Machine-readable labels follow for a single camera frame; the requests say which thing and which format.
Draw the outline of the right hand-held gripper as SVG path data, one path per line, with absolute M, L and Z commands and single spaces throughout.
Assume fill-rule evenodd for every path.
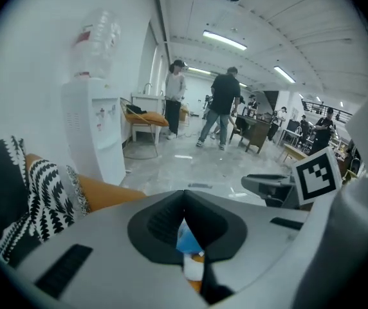
M 342 177 L 334 152 L 327 147 L 295 162 L 289 174 L 249 174 L 241 178 L 241 184 L 269 207 L 300 209 L 336 194 Z

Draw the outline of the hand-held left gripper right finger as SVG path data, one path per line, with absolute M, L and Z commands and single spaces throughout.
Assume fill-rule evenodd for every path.
M 183 193 L 184 219 L 204 253 L 200 296 L 214 304 L 253 283 L 293 243 L 308 213 Z

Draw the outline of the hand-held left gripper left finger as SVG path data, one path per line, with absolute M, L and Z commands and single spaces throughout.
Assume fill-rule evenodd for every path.
M 92 212 L 37 247 L 17 267 L 0 263 L 1 271 L 37 308 L 207 308 L 179 265 L 153 263 L 129 240 L 129 220 L 167 195 Z M 54 298 L 36 283 L 73 245 L 92 251 Z

